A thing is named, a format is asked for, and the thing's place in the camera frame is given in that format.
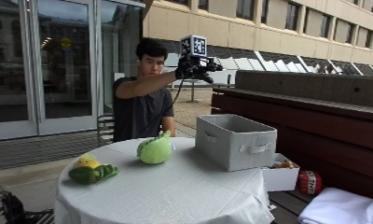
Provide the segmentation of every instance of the round table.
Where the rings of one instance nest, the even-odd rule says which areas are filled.
[[[157,165],[138,158],[134,139],[88,153],[120,168],[104,181],[83,186],[59,177],[55,223],[271,223],[260,169],[227,172],[195,149],[195,138],[176,137],[171,159]]]

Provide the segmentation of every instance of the glass door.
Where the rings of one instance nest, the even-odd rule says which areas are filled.
[[[23,1],[0,1],[0,139],[38,134]]]
[[[92,0],[30,1],[39,134],[96,127],[96,38]]]

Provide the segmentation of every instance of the red container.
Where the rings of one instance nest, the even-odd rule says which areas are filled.
[[[322,191],[322,178],[314,171],[300,170],[300,190],[306,194],[318,194]]]

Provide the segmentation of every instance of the camera rig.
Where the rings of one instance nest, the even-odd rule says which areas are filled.
[[[192,63],[192,73],[195,74],[195,78],[204,80],[208,83],[213,83],[213,79],[211,78],[208,72],[223,71],[223,65],[215,63],[215,58],[208,57],[196,57],[187,55],[187,60]]]
[[[223,71],[223,66],[215,63],[215,58],[207,57],[207,38],[199,35],[189,35],[180,39],[180,59],[192,63],[195,78],[213,83],[208,72]]]

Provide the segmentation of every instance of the white cloth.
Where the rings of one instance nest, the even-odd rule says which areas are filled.
[[[373,224],[373,199],[326,188],[298,216],[302,224]]]
[[[269,198],[260,169],[227,172],[195,149],[193,138],[172,138],[171,159],[144,164],[144,139],[100,147],[90,153],[120,173],[90,186],[67,176],[58,186],[55,223],[259,223],[269,224]]]

